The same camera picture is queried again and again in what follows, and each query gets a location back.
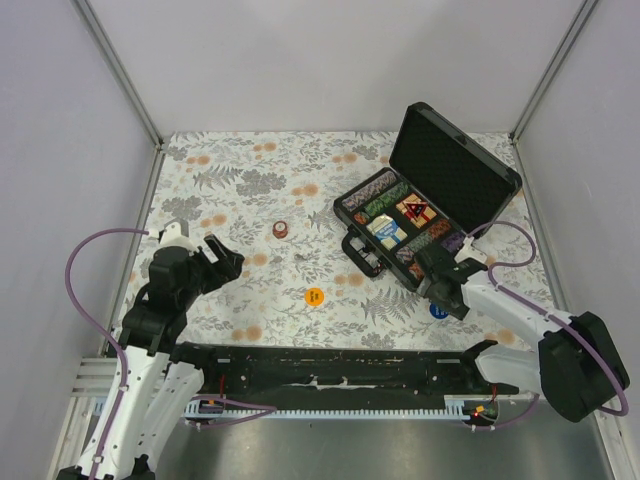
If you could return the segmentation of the blue small blind button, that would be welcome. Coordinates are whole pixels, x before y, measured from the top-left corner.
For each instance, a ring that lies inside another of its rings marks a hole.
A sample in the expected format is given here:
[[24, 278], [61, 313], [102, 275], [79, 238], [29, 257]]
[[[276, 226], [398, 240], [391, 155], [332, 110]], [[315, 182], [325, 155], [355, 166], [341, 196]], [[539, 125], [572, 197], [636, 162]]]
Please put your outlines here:
[[445, 319], [449, 316], [449, 313], [446, 310], [443, 310], [434, 303], [429, 305], [429, 312], [435, 319]]

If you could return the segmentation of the red playing card deck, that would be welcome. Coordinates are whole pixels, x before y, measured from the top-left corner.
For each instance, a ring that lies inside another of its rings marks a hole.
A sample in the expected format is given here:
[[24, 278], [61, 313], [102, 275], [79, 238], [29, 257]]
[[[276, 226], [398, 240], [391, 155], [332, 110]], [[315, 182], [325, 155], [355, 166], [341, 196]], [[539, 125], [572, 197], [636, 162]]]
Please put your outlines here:
[[[418, 220], [410, 220], [407, 216], [406, 216], [406, 210], [405, 207], [403, 205], [404, 201], [408, 201], [408, 202], [425, 202], [427, 204], [426, 209], [424, 210], [422, 216], [420, 219]], [[437, 217], [437, 212], [430, 206], [430, 204], [428, 202], [426, 202], [425, 200], [421, 199], [420, 197], [418, 197], [417, 195], [409, 195], [406, 198], [404, 198], [403, 200], [401, 200], [397, 205], [396, 205], [396, 209], [416, 228], [420, 229], [424, 226], [426, 226], [431, 220], [433, 220], [434, 218]]]

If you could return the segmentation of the triangular all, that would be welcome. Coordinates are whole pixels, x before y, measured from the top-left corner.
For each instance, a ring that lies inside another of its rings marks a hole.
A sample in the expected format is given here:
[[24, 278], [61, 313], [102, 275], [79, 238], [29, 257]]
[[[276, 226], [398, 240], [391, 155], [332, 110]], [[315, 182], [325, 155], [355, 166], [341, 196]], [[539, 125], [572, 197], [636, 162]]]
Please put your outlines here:
[[418, 220], [421, 218], [424, 210], [427, 207], [427, 204], [425, 202], [408, 202], [408, 201], [404, 201], [403, 205], [405, 207], [406, 210], [406, 216], [410, 219], [410, 220]]

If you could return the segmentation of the blue playing card deck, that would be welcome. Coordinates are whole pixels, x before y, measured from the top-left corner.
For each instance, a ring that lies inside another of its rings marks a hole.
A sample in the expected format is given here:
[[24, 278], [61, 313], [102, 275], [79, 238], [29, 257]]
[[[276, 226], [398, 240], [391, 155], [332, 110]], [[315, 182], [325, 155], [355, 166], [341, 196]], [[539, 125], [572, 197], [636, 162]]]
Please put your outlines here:
[[392, 250], [408, 237], [397, 222], [386, 214], [374, 218], [367, 225], [367, 230], [387, 250]]

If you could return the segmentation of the yellow big blind button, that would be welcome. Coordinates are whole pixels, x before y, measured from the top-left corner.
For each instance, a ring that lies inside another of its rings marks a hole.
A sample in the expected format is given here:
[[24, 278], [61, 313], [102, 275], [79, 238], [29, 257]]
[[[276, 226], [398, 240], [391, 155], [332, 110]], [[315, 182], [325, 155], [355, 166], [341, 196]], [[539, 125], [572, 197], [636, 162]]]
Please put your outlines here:
[[311, 307], [318, 307], [325, 300], [324, 292], [318, 287], [309, 288], [304, 295], [305, 302]]

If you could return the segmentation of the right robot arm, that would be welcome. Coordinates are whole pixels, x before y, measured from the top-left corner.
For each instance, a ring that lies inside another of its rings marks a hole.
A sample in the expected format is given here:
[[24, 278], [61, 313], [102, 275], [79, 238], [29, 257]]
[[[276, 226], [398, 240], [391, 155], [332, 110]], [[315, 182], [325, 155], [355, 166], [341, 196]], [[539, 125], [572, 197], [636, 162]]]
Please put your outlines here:
[[474, 258], [456, 261], [439, 245], [420, 250], [416, 262], [424, 274], [418, 291], [432, 304], [458, 319], [472, 311], [483, 313], [530, 348], [482, 348], [458, 368], [465, 391], [477, 394], [492, 383], [511, 385], [543, 396], [574, 423], [597, 410], [628, 414], [630, 377], [599, 316], [547, 309], [500, 283], [492, 267]]

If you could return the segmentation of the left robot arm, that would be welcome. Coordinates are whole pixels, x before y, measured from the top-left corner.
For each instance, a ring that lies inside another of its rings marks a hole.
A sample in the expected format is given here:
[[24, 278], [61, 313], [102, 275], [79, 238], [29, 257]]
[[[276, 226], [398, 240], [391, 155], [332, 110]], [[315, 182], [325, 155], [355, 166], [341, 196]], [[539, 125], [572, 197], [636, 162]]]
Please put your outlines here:
[[236, 280], [245, 258], [214, 235], [194, 244], [178, 221], [145, 234], [158, 243], [148, 281], [119, 338], [98, 329], [117, 358], [105, 407], [79, 460], [61, 469], [60, 479], [154, 478], [187, 404], [219, 384], [220, 368], [209, 361], [213, 348], [177, 339], [195, 300]]

